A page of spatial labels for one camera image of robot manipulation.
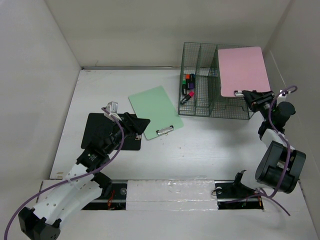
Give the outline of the green clipboard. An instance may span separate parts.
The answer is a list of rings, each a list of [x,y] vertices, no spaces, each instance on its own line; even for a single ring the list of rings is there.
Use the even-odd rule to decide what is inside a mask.
[[[147,140],[152,140],[184,126],[163,86],[132,94],[128,99],[138,118],[150,120],[144,131]]]

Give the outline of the pink clipboard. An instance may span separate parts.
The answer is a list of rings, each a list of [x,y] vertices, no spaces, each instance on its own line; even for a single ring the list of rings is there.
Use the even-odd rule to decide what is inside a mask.
[[[217,54],[223,97],[234,97],[235,91],[271,90],[260,47],[219,49]]]

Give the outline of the green highlighter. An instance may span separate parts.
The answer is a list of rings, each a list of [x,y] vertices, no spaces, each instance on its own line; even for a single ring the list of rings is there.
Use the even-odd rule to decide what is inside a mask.
[[[187,95],[187,81],[185,79],[182,81],[181,91],[183,96]]]

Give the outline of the purple highlighter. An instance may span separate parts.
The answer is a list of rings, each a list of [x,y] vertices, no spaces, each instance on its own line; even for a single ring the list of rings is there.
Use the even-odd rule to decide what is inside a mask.
[[[188,84],[188,89],[189,90],[194,90],[195,89],[195,83],[193,81],[190,81]]]

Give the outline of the blue highlighter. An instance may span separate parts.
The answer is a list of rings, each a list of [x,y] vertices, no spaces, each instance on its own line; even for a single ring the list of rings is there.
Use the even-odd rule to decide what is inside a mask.
[[[192,82],[195,82],[196,81],[196,75],[195,74],[190,74],[190,80],[192,81]]]

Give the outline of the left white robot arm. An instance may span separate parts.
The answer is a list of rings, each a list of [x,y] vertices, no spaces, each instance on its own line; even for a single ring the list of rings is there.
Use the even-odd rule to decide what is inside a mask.
[[[92,134],[75,165],[63,180],[48,189],[50,193],[32,208],[24,206],[18,213],[21,231],[31,240],[55,240],[61,233],[64,221],[75,211],[81,210],[92,200],[107,198],[113,181],[101,170],[123,147],[127,137],[144,133],[150,119],[132,114],[105,113],[106,124]]]

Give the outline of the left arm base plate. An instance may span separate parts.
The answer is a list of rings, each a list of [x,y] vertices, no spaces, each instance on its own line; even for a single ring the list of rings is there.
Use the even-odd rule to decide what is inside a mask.
[[[84,211],[122,211],[126,209],[127,199],[127,181],[116,181],[112,184],[110,193],[107,196],[100,196],[91,201],[85,207]]]

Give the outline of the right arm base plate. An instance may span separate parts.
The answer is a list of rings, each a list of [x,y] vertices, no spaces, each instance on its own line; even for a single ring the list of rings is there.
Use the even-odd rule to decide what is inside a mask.
[[[216,182],[212,195],[216,196],[218,210],[263,210],[262,198],[254,189],[242,183]]]

